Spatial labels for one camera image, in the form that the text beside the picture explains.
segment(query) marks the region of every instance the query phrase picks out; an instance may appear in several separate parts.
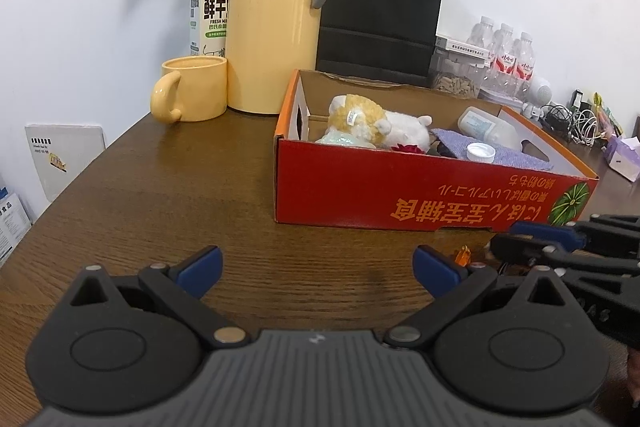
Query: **blue gripper pad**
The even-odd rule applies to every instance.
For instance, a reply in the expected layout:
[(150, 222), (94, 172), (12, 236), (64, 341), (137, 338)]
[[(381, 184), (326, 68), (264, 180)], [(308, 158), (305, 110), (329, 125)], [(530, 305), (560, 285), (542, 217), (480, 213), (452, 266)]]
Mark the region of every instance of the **blue gripper pad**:
[(414, 251), (414, 277), (434, 298), (442, 297), (466, 279), (468, 270), (428, 245)]
[(197, 253), (195, 259), (189, 259), (188, 262), (177, 273), (174, 282), (192, 297), (200, 299), (222, 277), (222, 250), (210, 247)]
[(511, 225), (509, 233), (532, 235), (534, 239), (542, 239), (543, 241), (556, 241), (567, 252), (580, 250), (587, 244), (586, 236), (576, 232), (571, 227), (553, 227), (544, 223), (532, 223), (530, 221), (516, 221)]

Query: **stuffed animal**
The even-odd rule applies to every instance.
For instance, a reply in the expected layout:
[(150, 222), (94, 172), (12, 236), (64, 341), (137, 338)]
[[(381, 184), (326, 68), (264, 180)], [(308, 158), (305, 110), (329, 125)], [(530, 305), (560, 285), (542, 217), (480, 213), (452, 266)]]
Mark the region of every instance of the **stuffed animal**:
[(336, 130), (380, 146), (391, 132), (391, 124), (377, 103), (358, 94), (342, 94), (334, 97), (329, 106), (326, 133)]
[(431, 146), (428, 126), (430, 116), (411, 116), (401, 112), (385, 111), (386, 119), (391, 123), (391, 132), (382, 142), (384, 149), (391, 149), (398, 145), (416, 145), (422, 151), (428, 151)]

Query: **purple cloth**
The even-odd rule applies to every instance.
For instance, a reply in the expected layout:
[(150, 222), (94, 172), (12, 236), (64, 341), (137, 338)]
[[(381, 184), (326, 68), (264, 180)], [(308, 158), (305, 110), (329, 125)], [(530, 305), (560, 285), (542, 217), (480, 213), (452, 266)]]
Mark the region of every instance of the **purple cloth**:
[[(430, 131), (438, 137), (456, 158), (461, 160), (468, 159), (466, 157), (466, 146), (470, 143), (478, 142), (476, 138), (470, 138), (447, 129), (431, 129)], [(516, 169), (531, 169), (532, 171), (550, 171), (554, 167), (549, 162), (533, 158), (533, 156), (514, 151), (508, 147), (500, 147), (499, 145), (492, 145), (492, 147), (495, 149), (494, 165), (505, 165)]]

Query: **orange and white plush toy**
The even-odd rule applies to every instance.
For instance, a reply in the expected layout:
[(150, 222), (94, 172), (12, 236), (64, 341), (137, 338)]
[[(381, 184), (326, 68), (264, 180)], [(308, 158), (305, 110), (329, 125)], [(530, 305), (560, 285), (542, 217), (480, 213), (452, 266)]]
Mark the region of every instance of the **orange and white plush toy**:
[(329, 106), (326, 132), (331, 131), (351, 134), (378, 147), (391, 132), (391, 124), (385, 110), (373, 100), (359, 94), (342, 94), (334, 97)]

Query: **white bottle cap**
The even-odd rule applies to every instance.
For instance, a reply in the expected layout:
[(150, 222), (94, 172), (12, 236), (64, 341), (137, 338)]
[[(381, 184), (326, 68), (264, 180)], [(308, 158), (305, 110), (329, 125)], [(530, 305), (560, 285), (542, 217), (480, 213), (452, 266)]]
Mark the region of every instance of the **white bottle cap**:
[(472, 162), (493, 163), (495, 158), (495, 149), (482, 142), (470, 143), (466, 146), (466, 157)]

